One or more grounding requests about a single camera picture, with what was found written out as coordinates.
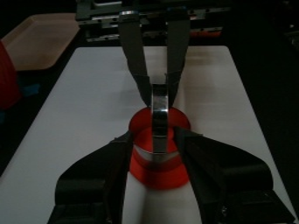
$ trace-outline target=red cup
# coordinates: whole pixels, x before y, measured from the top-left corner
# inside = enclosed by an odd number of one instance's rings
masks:
[[[190,128],[185,114],[176,108],[168,109],[166,153],[153,154],[152,112],[142,108],[133,115],[128,129],[134,136],[134,148],[129,171],[149,188],[168,190],[188,182],[188,174],[173,143],[173,127]]]
[[[13,62],[0,41],[0,109],[7,109],[21,99]]]

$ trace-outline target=dark background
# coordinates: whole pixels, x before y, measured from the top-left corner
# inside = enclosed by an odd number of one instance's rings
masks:
[[[0,0],[0,38],[33,14],[74,11],[74,0]],[[232,12],[220,38],[190,40],[190,45],[224,45],[230,51],[296,214],[299,214],[297,25],[297,1],[238,0],[232,4]],[[164,39],[145,39],[144,44],[162,46]],[[0,125],[0,174],[78,46],[118,46],[118,43],[108,41],[87,44],[79,31],[51,68],[18,72],[18,80],[23,85],[38,83],[41,88],[38,94],[22,98],[5,111],[5,120]]]

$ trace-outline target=red object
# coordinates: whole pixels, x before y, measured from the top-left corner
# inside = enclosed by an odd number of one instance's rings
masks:
[[[0,41],[0,109],[7,109],[21,98],[13,62]]]
[[[145,159],[140,155],[140,149],[133,148],[129,171],[136,179],[156,190],[168,190],[182,186],[188,182],[188,174],[173,143],[173,126],[190,128],[185,114],[176,108],[168,110],[168,146],[166,155],[174,154],[161,163]],[[133,116],[129,130],[134,136],[134,145],[141,148],[142,153],[150,154],[152,144],[152,116],[150,109],[142,108]]]

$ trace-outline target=white table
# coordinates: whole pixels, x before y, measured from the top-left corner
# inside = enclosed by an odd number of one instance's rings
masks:
[[[162,82],[164,47],[146,47],[145,58],[152,82]],[[59,175],[125,133],[142,106],[121,49],[78,48],[0,179],[0,223],[46,223]],[[294,214],[226,47],[189,47],[174,107],[189,117],[194,132],[265,161],[274,192]],[[200,223],[190,185],[158,192],[128,175],[122,220]]]

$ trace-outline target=white surface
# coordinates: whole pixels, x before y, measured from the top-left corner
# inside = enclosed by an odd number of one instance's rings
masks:
[[[162,81],[164,48],[146,47],[145,57],[153,82]],[[0,179],[0,223],[46,223],[58,176],[125,133],[142,106],[121,49],[77,49]],[[194,132],[266,162],[274,192],[294,214],[224,46],[189,47],[174,106],[189,117]],[[152,191],[128,175],[124,223],[200,223],[190,185]]]

